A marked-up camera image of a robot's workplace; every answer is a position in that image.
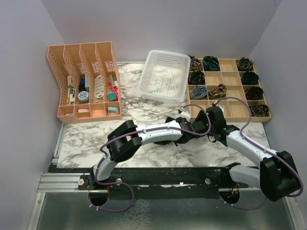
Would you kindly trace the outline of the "navy floral tie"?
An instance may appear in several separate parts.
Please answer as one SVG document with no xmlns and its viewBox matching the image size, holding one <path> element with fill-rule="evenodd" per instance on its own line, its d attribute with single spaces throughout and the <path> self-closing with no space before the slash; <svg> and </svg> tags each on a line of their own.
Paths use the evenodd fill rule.
<svg viewBox="0 0 307 230">
<path fill-rule="evenodd" d="M 161 146 L 165 146 L 165 145 L 168 145 L 168 144 L 174 144 L 173 141 L 170 141 L 170 140 L 167 140 L 167 141 L 158 141 L 158 142 L 155 142 L 156 145 L 161 145 Z"/>
</svg>

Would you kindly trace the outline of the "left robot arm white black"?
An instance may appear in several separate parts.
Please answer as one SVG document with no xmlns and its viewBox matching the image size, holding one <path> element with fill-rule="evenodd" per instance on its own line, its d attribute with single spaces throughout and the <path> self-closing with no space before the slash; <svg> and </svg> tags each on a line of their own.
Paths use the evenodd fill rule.
<svg viewBox="0 0 307 230">
<path fill-rule="evenodd" d="M 151 126 L 138 126 L 133 120 L 125 121 L 107 136 L 107 143 L 100 147 L 105 156 L 93 167 L 89 183 L 95 189 L 103 188 L 115 166 L 132 158 L 143 145 L 165 141 L 185 144 L 207 135 L 211 127 L 209 119 L 191 123 L 182 117 Z"/>
</svg>

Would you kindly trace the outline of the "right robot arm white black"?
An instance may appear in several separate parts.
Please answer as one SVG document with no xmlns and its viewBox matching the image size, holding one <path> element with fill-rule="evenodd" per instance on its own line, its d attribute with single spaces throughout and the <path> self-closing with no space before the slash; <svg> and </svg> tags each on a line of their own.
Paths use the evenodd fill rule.
<svg viewBox="0 0 307 230">
<path fill-rule="evenodd" d="M 228 125 L 222 109 L 218 106 L 199 110 L 193 124 L 196 131 L 206 131 L 215 141 L 230 147 L 252 161 L 257 167 L 236 164 L 220 176 L 221 184 L 232 187 L 237 182 L 259 188 L 271 201 L 302 194 L 304 186 L 298 175 L 292 155 L 267 148 L 234 125 Z"/>
</svg>

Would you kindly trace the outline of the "rolled gold paisley tie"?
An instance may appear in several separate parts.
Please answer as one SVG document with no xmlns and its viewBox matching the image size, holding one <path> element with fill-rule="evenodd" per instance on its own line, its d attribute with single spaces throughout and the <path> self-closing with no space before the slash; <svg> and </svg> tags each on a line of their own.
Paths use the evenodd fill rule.
<svg viewBox="0 0 307 230">
<path fill-rule="evenodd" d="M 208 98 L 210 100 L 216 100 L 226 97 L 227 88 L 224 84 L 219 84 L 208 91 Z"/>
</svg>

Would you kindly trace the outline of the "rolled black gold tie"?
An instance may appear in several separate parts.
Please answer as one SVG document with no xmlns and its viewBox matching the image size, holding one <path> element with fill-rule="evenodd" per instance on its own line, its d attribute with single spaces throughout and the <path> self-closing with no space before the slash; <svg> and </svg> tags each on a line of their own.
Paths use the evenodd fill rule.
<svg viewBox="0 0 307 230">
<path fill-rule="evenodd" d="M 255 102 L 248 106 L 252 117 L 266 117 L 269 115 L 270 109 L 266 104 Z"/>
</svg>

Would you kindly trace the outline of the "wooden compartment tray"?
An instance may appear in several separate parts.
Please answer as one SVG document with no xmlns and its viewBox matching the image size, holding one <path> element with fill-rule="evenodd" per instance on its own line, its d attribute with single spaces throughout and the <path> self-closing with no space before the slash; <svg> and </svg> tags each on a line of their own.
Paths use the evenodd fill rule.
<svg viewBox="0 0 307 230">
<path fill-rule="evenodd" d="M 258 102 L 260 104 L 266 104 L 266 99 L 263 93 L 263 97 L 260 100 L 247 100 L 245 97 L 245 90 L 252 86 L 261 87 L 260 80 L 257 85 L 243 85 L 241 83 L 241 78 L 245 71 L 239 71 L 237 68 L 237 63 L 240 59 L 227 59 L 218 58 L 220 70 L 219 71 L 204 71 L 203 68 L 203 58 L 198 58 L 202 64 L 202 71 L 205 75 L 204 85 L 187 85 L 187 101 L 193 104 L 189 108 L 191 117 L 196 118 L 200 108 L 207 109 L 212 106 L 212 103 L 216 100 L 220 101 L 220 104 L 224 108 L 224 117 L 228 122 L 246 122 L 251 119 L 252 122 L 268 122 L 271 119 L 271 113 L 266 117 L 252 117 L 251 111 L 249 109 L 249 104 Z M 207 91 L 211 90 L 219 84 L 224 84 L 227 88 L 226 97 L 210 100 L 207 96 L 203 100 L 192 100 L 190 99 L 190 92 L 195 86 L 205 86 Z"/>
</svg>

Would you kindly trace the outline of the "rolled dark olive tie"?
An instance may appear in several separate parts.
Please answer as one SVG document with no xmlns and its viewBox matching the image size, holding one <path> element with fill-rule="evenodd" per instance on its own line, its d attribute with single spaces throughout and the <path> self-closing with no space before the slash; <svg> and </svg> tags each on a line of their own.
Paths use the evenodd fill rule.
<svg viewBox="0 0 307 230">
<path fill-rule="evenodd" d="M 188 77 L 189 85 L 204 85 L 205 84 L 205 75 L 200 70 L 193 71 Z"/>
</svg>

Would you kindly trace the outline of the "rolled dark red tie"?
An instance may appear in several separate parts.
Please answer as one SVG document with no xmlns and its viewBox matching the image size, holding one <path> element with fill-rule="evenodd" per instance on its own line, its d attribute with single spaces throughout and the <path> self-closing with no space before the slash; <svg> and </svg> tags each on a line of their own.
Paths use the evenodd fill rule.
<svg viewBox="0 0 307 230">
<path fill-rule="evenodd" d="M 245 90 L 247 100 L 260 100 L 263 97 L 263 89 L 261 87 L 252 86 Z"/>
</svg>

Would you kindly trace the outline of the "rolled striped brown tie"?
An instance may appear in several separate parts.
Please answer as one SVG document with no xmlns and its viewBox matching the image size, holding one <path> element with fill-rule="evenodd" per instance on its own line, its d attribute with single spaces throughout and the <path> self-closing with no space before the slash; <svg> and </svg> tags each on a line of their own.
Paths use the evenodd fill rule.
<svg viewBox="0 0 307 230">
<path fill-rule="evenodd" d="M 199 59 L 192 58 L 190 61 L 190 71 L 202 71 L 202 64 Z"/>
</svg>

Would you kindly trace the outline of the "rolled teal dark tie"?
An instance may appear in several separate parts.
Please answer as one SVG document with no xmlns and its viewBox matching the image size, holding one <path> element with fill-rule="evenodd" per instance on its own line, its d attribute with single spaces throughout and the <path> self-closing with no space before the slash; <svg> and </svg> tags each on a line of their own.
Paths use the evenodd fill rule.
<svg viewBox="0 0 307 230">
<path fill-rule="evenodd" d="M 218 58 L 215 56 L 205 56 L 203 58 L 204 71 L 219 71 L 220 65 Z"/>
</svg>

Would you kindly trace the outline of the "teal eraser block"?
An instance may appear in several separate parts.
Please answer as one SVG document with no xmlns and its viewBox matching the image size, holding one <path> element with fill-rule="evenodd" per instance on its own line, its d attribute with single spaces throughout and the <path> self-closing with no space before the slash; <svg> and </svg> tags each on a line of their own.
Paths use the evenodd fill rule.
<svg viewBox="0 0 307 230">
<path fill-rule="evenodd" d="M 109 100 L 110 102 L 112 102 L 112 101 L 117 101 L 118 99 L 117 99 L 116 95 L 115 95 L 113 92 L 110 92 L 110 93 L 108 94 L 108 100 Z"/>
</svg>

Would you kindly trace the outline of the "white perforated card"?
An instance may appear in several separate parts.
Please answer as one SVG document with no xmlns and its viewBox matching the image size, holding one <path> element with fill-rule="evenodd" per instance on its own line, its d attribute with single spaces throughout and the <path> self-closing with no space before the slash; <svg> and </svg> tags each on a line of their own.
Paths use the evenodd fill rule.
<svg viewBox="0 0 307 230">
<path fill-rule="evenodd" d="M 104 96 L 104 83 L 101 75 L 98 75 L 94 80 L 94 96 L 96 99 Z"/>
</svg>

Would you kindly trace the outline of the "peach file organizer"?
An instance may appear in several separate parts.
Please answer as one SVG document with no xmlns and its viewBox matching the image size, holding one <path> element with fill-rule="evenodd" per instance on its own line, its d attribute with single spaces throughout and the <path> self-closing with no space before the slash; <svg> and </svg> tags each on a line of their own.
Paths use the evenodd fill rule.
<svg viewBox="0 0 307 230">
<path fill-rule="evenodd" d="M 97 42 L 50 46 L 47 60 L 60 88 L 57 117 L 65 124 L 109 121 L 122 118 L 120 75 L 112 42 Z M 104 96 L 94 96 L 94 80 L 101 75 Z M 110 102 L 112 92 L 108 82 L 118 92 L 119 99 Z M 78 93 L 87 91 L 89 102 L 80 103 Z M 109 106 L 118 107 L 119 114 L 109 115 Z"/>
</svg>

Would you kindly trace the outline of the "round blue patterned tin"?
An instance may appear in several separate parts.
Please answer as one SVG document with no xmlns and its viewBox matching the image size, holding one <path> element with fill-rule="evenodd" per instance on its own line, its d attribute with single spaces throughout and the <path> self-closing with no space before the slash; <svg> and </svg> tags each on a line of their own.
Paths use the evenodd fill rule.
<svg viewBox="0 0 307 230">
<path fill-rule="evenodd" d="M 80 103 L 89 102 L 89 93 L 87 91 L 81 91 L 78 93 L 78 100 Z"/>
</svg>

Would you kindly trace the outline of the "aluminium frame rail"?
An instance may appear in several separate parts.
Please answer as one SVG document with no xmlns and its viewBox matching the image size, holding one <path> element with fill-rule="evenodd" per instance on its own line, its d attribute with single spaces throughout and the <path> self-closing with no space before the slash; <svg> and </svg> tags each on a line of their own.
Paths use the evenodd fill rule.
<svg viewBox="0 0 307 230">
<path fill-rule="evenodd" d="M 97 184 L 89 173 L 44 173 L 40 192 L 108 193 L 120 190 L 121 182 L 134 189 L 159 186 L 162 188 L 203 185 L 208 189 L 230 188 L 232 181 L 221 178 L 220 169 L 209 168 L 127 168 L 115 169 L 104 184 Z"/>
</svg>

